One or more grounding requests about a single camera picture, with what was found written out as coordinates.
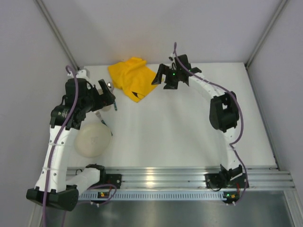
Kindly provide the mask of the yellow printed cloth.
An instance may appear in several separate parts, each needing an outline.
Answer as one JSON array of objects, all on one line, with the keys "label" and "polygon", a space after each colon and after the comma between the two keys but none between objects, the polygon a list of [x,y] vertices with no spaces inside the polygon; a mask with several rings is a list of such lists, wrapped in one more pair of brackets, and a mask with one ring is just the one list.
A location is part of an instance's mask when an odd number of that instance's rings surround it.
[{"label": "yellow printed cloth", "polygon": [[152,85],[156,73],[149,69],[147,61],[132,57],[108,66],[108,72],[115,88],[124,92],[132,101],[138,103],[157,86]]}]

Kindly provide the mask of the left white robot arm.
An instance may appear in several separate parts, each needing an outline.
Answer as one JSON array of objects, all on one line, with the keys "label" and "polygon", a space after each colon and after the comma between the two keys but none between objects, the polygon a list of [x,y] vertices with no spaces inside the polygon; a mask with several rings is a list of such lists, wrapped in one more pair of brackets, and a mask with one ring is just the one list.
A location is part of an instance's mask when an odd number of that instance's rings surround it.
[{"label": "left white robot arm", "polygon": [[70,180],[66,179],[71,148],[86,114],[112,105],[115,96],[104,80],[102,94],[86,79],[69,79],[61,103],[51,112],[50,138],[45,163],[34,188],[26,198],[38,205],[72,211],[79,196],[89,187],[106,182],[104,166],[89,164]]}]

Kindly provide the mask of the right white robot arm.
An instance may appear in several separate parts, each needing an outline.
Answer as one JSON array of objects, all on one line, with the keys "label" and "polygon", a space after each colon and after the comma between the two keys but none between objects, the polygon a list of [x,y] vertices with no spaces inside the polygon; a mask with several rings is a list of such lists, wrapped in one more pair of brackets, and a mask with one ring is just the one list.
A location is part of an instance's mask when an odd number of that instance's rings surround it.
[{"label": "right white robot arm", "polygon": [[187,55],[170,56],[169,59],[170,65],[159,65],[152,85],[164,82],[164,89],[176,90],[183,82],[209,99],[209,122],[219,133],[223,153],[219,173],[206,177],[206,185],[213,191],[219,191],[246,173],[235,147],[243,135],[244,124],[236,95],[208,80],[198,67],[192,67]]}]

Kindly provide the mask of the cream paper cup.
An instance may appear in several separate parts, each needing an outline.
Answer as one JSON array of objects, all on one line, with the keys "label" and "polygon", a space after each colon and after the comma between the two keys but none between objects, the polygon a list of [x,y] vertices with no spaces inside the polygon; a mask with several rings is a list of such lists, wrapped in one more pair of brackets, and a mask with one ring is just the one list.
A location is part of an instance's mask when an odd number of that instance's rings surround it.
[{"label": "cream paper cup", "polygon": [[112,108],[112,105],[108,105],[108,106],[103,107],[103,108],[101,109],[101,111],[103,111],[103,112],[108,112],[109,110],[111,110],[111,108]]}]

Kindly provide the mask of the cream upturned bowl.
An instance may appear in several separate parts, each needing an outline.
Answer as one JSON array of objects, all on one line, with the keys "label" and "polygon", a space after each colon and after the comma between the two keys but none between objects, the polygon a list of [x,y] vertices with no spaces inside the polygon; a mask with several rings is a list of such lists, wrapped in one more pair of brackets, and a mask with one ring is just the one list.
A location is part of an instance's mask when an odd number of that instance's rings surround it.
[{"label": "cream upturned bowl", "polygon": [[82,157],[95,158],[102,155],[112,140],[111,130],[102,122],[81,126],[74,147]]}]

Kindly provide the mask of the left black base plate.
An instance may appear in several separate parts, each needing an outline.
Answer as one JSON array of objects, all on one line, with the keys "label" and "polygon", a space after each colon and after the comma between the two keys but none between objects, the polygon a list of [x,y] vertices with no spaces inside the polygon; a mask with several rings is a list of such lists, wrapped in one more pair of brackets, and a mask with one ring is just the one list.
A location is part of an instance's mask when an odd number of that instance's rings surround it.
[{"label": "left black base plate", "polygon": [[122,175],[121,174],[106,174],[105,184],[112,184],[117,189],[120,189],[122,184]]}]

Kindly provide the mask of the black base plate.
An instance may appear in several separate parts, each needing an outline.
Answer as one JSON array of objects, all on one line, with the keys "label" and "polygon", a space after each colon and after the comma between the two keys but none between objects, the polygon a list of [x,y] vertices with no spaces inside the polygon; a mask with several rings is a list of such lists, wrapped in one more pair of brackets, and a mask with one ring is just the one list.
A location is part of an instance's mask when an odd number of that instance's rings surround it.
[{"label": "black base plate", "polygon": [[233,180],[227,180],[223,174],[206,174],[205,175],[206,187],[208,189],[236,189],[239,186],[241,189],[244,189],[246,186],[249,188],[249,183],[247,183],[246,175],[243,174]]},{"label": "black base plate", "polygon": [[122,175],[121,174],[106,174],[105,184],[112,184],[117,189],[120,189],[122,184]]}]

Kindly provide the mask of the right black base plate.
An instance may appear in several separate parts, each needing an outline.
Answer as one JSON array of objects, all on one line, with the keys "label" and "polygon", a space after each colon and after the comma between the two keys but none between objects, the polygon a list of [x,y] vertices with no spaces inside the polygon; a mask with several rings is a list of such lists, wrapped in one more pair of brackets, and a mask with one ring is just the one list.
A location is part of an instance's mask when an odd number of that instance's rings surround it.
[{"label": "right black base plate", "polygon": [[249,183],[247,183],[246,175],[243,174],[233,180],[227,180],[223,174],[206,174],[205,175],[206,187],[208,189],[236,189],[239,186],[241,189],[244,189],[246,186],[249,188]]}]

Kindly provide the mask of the left aluminium corner post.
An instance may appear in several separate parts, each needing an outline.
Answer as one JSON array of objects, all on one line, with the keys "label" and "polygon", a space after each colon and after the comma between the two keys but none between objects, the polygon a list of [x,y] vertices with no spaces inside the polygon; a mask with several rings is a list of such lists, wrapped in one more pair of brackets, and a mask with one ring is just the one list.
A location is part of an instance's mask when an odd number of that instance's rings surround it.
[{"label": "left aluminium corner post", "polygon": [[33,0],[33,2],[35,3],[38,10],[42,14],[42,17],[47,22],[50,30],[52,31],[53,35],[55,36],[57,42],[59,43],[62,51],[64,52],[64,54],[68,58],[71,65],[75,69],[79,69],[79,66],[78,66],[77,62],[75,61],[75,59],[74,59],[74,57],[73,57],[73,55],[72,55],[72,53],[71,53],[71,51],[70,51],[70,49],[69,49],[69,47],[66,43],[64,37],[62,36],[59,28],[57,27],[56,23],[54,22],[53,17],[51,16],[49,10],[47,9],[44,1],[43,0]]}]

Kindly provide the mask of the aluminium corner post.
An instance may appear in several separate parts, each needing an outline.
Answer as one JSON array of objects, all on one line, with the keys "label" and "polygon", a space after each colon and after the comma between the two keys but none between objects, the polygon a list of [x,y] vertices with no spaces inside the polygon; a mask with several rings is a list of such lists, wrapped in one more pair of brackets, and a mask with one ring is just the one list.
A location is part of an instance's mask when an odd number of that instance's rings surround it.
[{"label": "aluminium corner post", "polygon": [[263,45],[265,44],[268,36],[270,35],[270,33],[271,33],[272,29],[274,28],[274,26],[276,25],[276,23],[278,22],[280,16],[283,14],[283,12],[286,9],[288,3],[289,3],[289,0],[280,0],[279,1],[278,6],[276,7],[274,12],[270,16],[270,19],[269,19],[268,23],[266,24],[266,26],[265,26],[264,30],[262,31],[256,45],[254,46],[251,54],[249,55],[248,60],[244,64],[245,68],[247,70],[249,69],[249,67],[253,63],[254,59],[256,58],[258,53],[260,52]]},{"label": "aluminium corner post", "polygon": [[66,43],[64,37],[62,36],[59,28],[57,27],[56,23],[54,22],[53,17],[51,16],[49,10],[47,9],[44,1],[43,0],[33,0],[33,2],[35,3],[38,10],[42,14],[42,17],[47,22],[50,30],[52,31],[53,35],[55,36],[57,42],[59,43],[62,51],[64,52],[64,54],[68,58],[71,65],[75,69],[79,69],[79,66],[78,66],[77,62],[75,61],[75,59],[74,59],[74,57],[73,57],[73,55],[72,55],[72,53],[71,53],[71,51],[70,51],[70,49],[69,49],[69,47]]}]

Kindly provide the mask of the right aluminium corner post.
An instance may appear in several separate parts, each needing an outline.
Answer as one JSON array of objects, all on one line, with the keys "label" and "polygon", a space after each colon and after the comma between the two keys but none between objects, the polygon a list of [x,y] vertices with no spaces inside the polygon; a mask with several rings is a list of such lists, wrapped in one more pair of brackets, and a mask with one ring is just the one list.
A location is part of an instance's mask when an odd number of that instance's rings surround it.
[{"label": "right aluminium corner post", "polygon": [[268,23],[266,24],[266,26],[265,26],[264,30],[262,31],[256,45],[254,46],[251,54],[249,55],[248,60],[244,64],[245,68],[247,70],[249,69],[249,67],[253,63],[254,59],[256,58],[258,53],[260,52],[263,45],[265,44],[268,36],[270,35],[270,33],[271,33],[272,29],[274,28],[274,26],[276,25],[276,23],[278,22],[280,16],[283,14],[283,12],[286,9],[288,3],[289,3],[289,0],[280,0],[279,1],[278,6],[276,7],[274,12],[270,16],[270,19],[269,19]]}]

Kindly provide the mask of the aluminium mounting rail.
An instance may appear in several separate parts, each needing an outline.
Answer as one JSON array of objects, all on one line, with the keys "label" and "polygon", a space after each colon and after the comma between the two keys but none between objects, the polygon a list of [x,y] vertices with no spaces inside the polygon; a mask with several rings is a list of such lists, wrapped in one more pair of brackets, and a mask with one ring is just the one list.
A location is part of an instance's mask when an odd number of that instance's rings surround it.
[{"label": "aluminium mounting rail", "polygon": [[[107,167],[107,174],[122,176],[121,189],[206,189],[206,174],[218,173],[218,168],[202,167]],[[287,171],[276,168],[255,167],[247,170],[249,191],[293,190],[295,184]]]}]

